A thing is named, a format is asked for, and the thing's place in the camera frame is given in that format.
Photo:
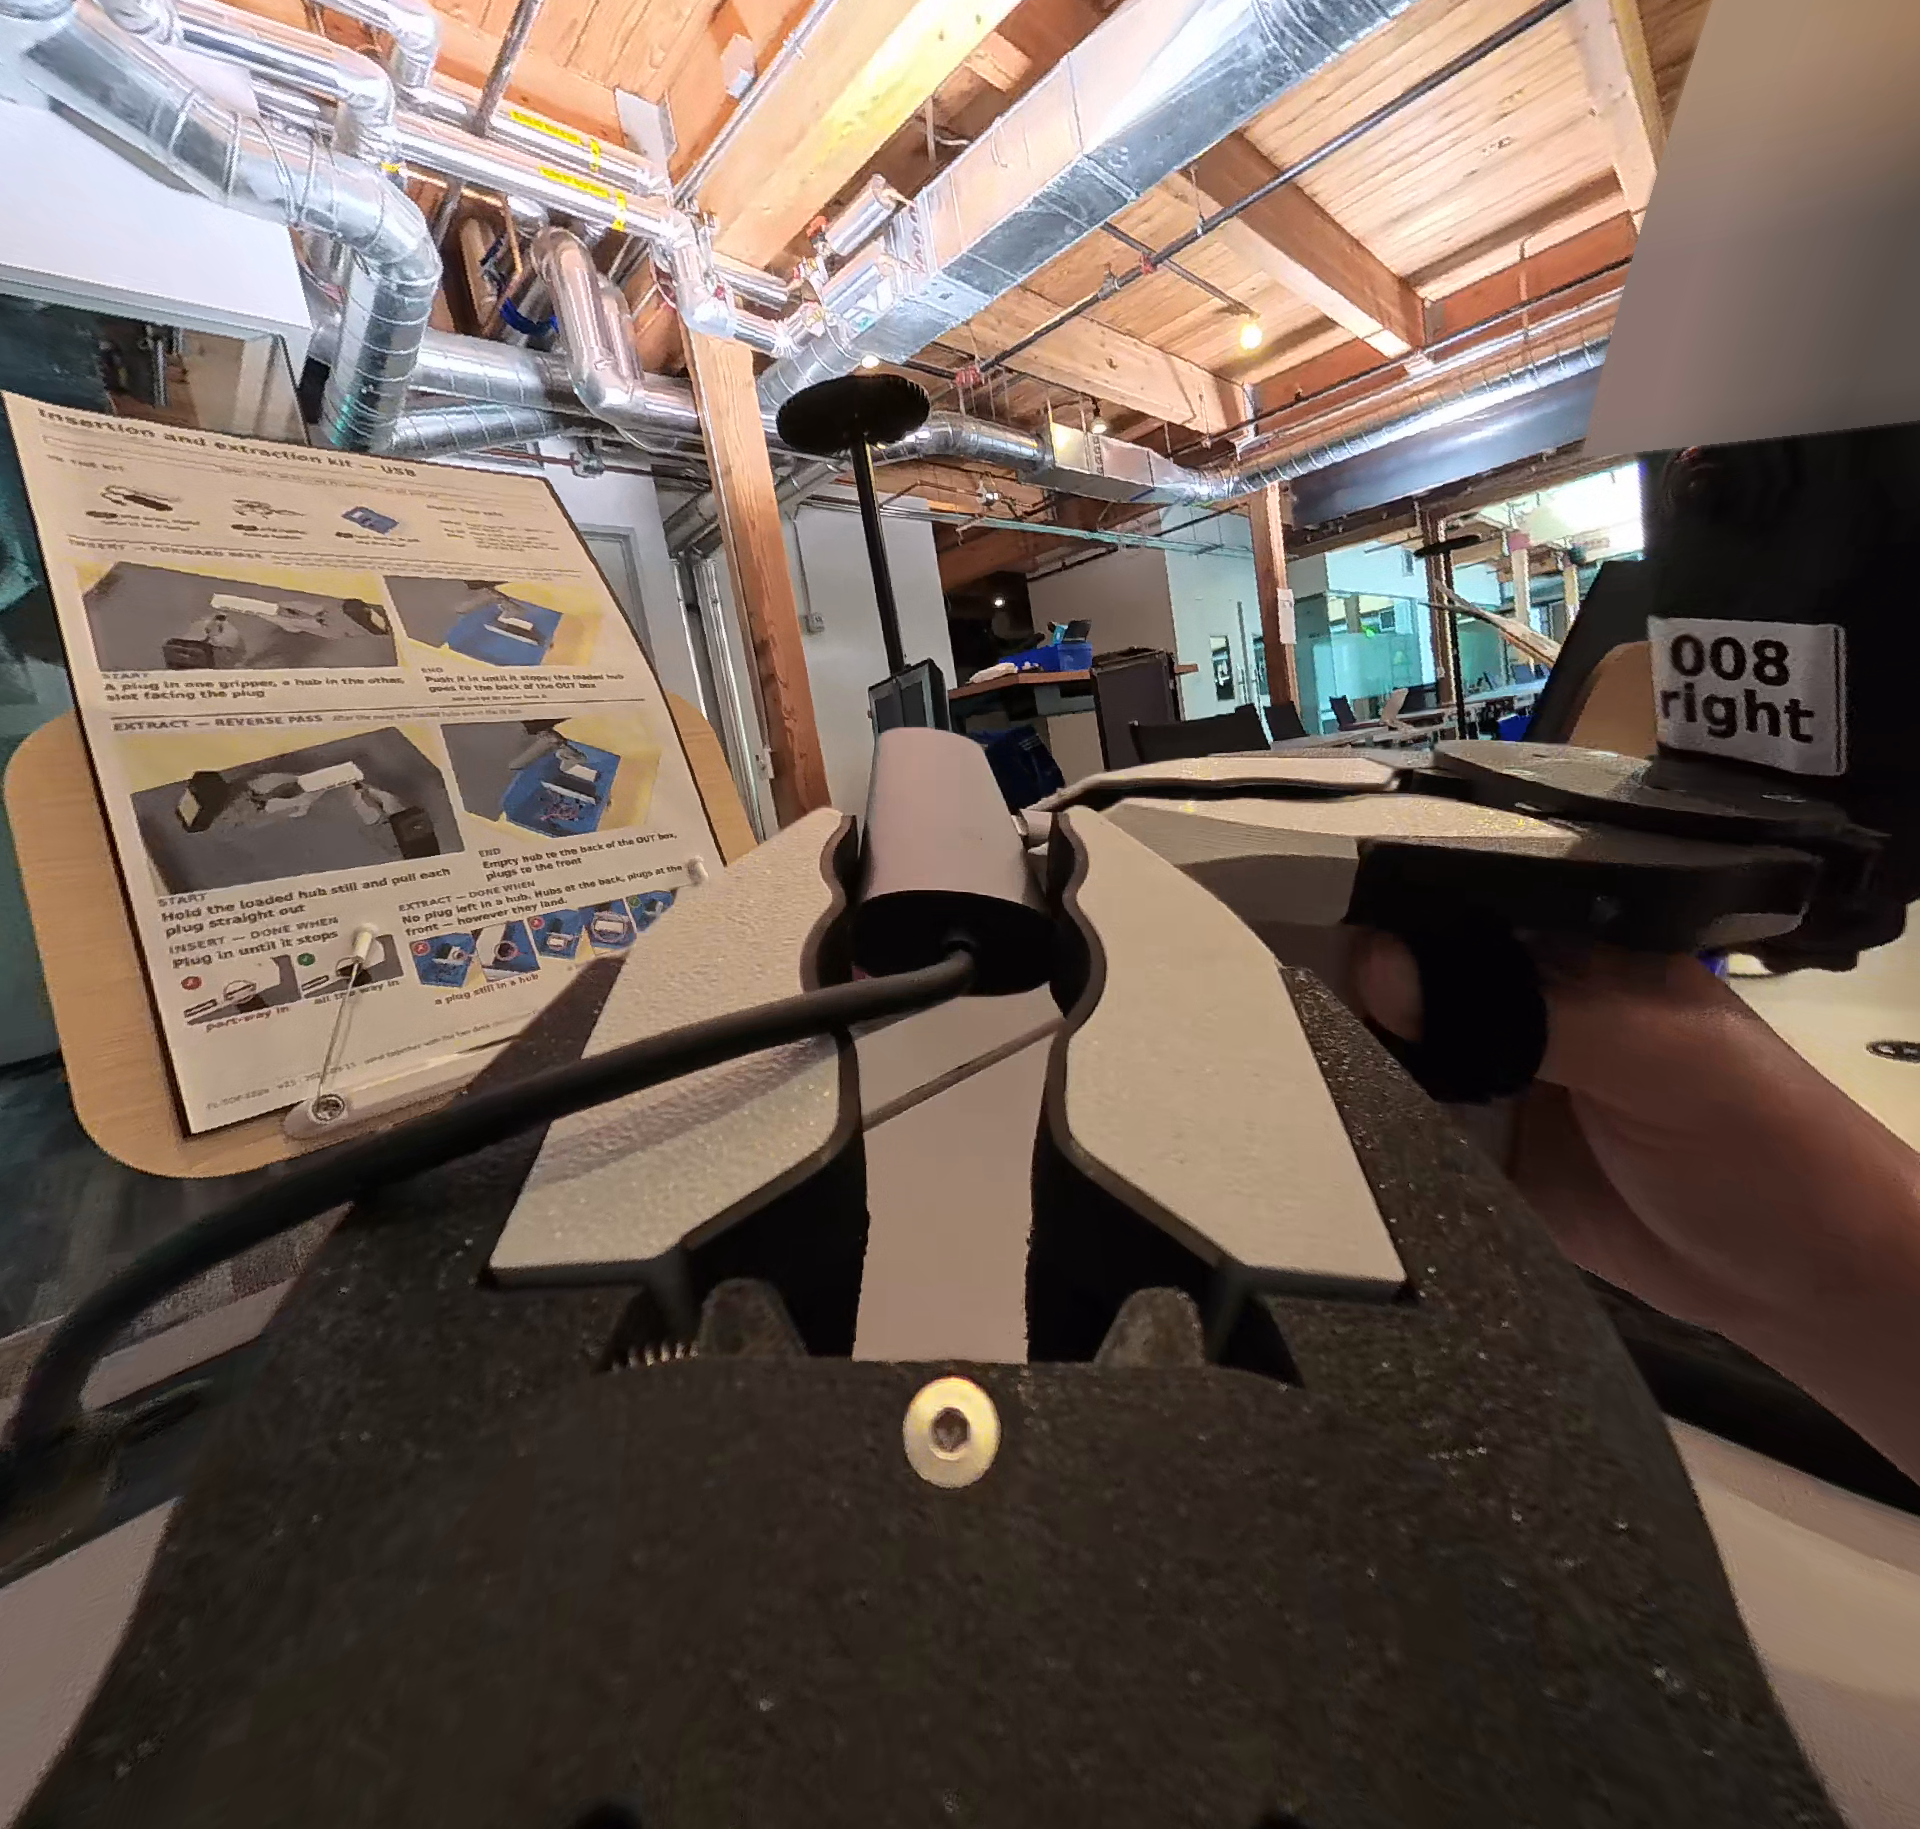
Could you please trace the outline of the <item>printed instruction sheet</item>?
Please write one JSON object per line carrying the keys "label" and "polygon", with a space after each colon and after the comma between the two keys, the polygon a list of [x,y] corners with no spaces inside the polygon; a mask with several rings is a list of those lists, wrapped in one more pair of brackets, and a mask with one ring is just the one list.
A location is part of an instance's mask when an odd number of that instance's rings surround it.
{"label": "printed instruction sheet", "polygon": [[187,1140],[459,1084],[727,866],[545,477],[6,417]]}

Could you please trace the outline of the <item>dark grey usb hub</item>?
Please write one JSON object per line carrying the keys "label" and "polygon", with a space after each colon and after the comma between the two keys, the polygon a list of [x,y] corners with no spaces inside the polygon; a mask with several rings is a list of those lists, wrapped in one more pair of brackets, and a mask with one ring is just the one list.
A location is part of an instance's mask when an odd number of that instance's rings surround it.
{"label": "dark grey usb hub", "polygon": [[983,746],[890,729],[870,767],[853,964],[896,977],[951,948],[973,955],[973,994],[1023,997],[1050,977],[1051,921]]}

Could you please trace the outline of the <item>black pedestal panel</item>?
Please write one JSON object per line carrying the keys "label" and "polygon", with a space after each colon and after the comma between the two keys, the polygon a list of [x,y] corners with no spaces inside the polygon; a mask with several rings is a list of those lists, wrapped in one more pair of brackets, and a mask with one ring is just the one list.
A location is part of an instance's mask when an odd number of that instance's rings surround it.
{"label": "black pedestal panel", "polygon": [[1215,755],[1266,754],[1270,733],[1256,708],[1234,708],[1208,719],[1134,723],[1129,739],[1138,764],[1187,764]]}

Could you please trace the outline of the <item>black office chair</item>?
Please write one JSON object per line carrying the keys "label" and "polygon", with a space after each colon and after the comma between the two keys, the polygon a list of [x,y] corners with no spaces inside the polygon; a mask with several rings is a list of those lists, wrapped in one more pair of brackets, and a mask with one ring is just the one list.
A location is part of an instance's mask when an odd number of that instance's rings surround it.
{"label": "black office chair", "polygon": [[995,787],[1011,811],[1038,805],[1046,796],[1057,794],[1068,783],[1057,758],[1051,755],[1036,729],[1013,724],[1002,732],[967,733],[983,751]]}
{"label": "black office chair", "polygon": [[1154,647],[1095,657],[1091,697],[1104,770],[1138,767],[1135,724],[1163,729],[1181,719],[1175,663]]}

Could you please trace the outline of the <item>wooden far table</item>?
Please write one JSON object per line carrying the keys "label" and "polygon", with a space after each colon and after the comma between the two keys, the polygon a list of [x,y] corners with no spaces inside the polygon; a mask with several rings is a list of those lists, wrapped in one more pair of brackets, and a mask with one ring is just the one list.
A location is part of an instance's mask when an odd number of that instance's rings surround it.
{"label": "wooden far table", "polygon": [[1036,673],[1036,668],[1011,668],[1011,667],[995,667],[995,673],[983,673],[973,681],[948,691],[946,702],[956,712],[962,702],[972,701],[989,701],[989,697],[1002,697],[1009,691],[1061,691],[1061,693],[1086,693],[1091,691],[1095,681],[1100,681],[1104,674],[1121,674],[1122,668],[1134,667],[1151,667],[1151,663],[1109,663],[1109,667],[1084,667],[1084,668],[1064,668],[1064,673]]}

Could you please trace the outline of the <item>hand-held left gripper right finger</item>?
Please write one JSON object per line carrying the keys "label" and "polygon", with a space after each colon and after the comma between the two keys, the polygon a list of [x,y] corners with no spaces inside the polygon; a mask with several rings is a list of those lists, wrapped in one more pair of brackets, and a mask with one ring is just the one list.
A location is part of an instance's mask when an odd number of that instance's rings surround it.
{"label": "hand-held left gripper right finger", "polygon": [[1089,951],[1055,1142],[1200,1266],[1254,1288],[1395,1298],[1403,1261],[1281,964],[1100,811],[1055,820]]}

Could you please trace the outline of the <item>person's right hand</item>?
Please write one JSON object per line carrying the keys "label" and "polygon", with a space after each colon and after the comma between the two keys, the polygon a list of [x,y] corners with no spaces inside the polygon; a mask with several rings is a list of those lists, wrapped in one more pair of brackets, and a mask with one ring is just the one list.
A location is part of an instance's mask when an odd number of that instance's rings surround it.
{"label": "person's right hand", "polygon": [[1529,948],[1548,1055],[1513,1178],[1577,1266],[1785,1369],[1838,1099],[1693,957]]}

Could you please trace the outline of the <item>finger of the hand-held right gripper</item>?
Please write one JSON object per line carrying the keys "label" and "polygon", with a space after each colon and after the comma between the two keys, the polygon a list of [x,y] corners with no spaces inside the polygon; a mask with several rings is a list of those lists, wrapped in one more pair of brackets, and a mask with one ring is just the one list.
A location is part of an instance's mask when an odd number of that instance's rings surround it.
{"label": "finger of the hand-held right gripper", "polygon": [[1064,809],[1110,809],[1129,800],[1160,802],[1349,802],[1400,794],[1421,770],[1376,754],[1226,754],[1210,758],[1141,764],[1084,777],[1022,809],[1051,820]]}
{"label": "finger of the hand-held right gripper", "polygon": [[1134,794],[1104,820],[1256,928],[1488,917],[1577,853],[1565,824],[1425,794]]}

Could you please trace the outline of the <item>silver ventilation duct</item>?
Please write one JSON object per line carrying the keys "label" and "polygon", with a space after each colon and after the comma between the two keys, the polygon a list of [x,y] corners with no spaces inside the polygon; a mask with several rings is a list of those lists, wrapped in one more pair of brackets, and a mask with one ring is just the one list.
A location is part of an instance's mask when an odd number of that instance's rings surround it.
{"label": "silver ventilation duct", "polygon": [[644,247],[680,328],[761,357],[756,423],[863,354],[911,361],[977,324],[1174,175],[1421,0],[1122,0],[1036,68],[916,196],[881,188],[805,235],[1013,0],[816,0],[686,172],[511,108],[523,0],[480,38],[431,0],[4,0],[4,94],[33,98],[182,190],[319,241],[324,443],[435,457],[566,426],[696,433],[692,388],[630,328],[563,319],[561,354],[430,328],[439,258],[408,184],[494,190]]}

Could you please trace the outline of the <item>person's right forearm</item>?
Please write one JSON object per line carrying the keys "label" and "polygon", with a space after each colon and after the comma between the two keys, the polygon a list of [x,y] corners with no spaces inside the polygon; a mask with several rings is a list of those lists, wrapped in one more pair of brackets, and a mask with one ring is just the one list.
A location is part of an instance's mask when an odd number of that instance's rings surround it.
{"label": "person's right forearm", "polygon": [[1816,1070],[1805,1121],[1791,1383],[1916,1480],[1916,1150]]}

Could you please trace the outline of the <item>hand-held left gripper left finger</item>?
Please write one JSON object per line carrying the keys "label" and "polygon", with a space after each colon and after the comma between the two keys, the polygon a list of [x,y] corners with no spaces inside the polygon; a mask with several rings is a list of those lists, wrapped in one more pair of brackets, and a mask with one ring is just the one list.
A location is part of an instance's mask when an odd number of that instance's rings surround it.
{"label": "hand-held left gripper left finger", "polygon": [[[626,951],[587,1055],[827,986],[855,823],[822,809],[674,892]],[[811,1177],[853,1134],[848,1034],[822,1034],[556,1121],[494,1247],[501,1284],[632,1283]]]}

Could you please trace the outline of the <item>wooden ceiling post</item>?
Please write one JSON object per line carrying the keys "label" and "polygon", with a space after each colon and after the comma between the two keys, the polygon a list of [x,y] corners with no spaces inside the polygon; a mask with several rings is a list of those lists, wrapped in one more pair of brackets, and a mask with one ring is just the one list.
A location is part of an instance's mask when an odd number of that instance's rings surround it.
{"label": "wooden ceiling post", "polygon": [[1293,659],[1293,601],[1292,579],[1286,567],[1286,523],[1287,523],[1287,489],[1286,484],[1266,484],[1246,505],[1246,517],[1251,523],[1251,554],[1254,554],[1254,579],[1256,579],[1256,606],[1260,606],[1260,637],[1266,659],[1266,691],[1270,702],[1300,702],[1296,659]]}

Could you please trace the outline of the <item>white stand with wooden board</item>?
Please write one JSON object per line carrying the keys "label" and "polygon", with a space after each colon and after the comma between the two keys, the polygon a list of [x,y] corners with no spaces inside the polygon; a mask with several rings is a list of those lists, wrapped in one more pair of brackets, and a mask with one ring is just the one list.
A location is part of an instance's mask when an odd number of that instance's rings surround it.
{"label": "white stand with wooden board", "polygon": [[1628,758],[1655,754],[1647,560],[1610,560],[1571,616],[1532,712],[1529,743],[1571,743]]}
{"label": "white stand with wooden board", "polygon": [[507,1026],[469,1049],[430,1049],[425,1070],[348,1076],[346,1108],[328,1123],[251,1099],[257,1117],[189,1134],[165,1040],[176,1008],[153,999],[137,908],[122,880],[84,724],[72,712],[11,754],[6,815],[74,1114],[130,1171],[216,1178],[319,1153],[442,1106],[519,1034]]}

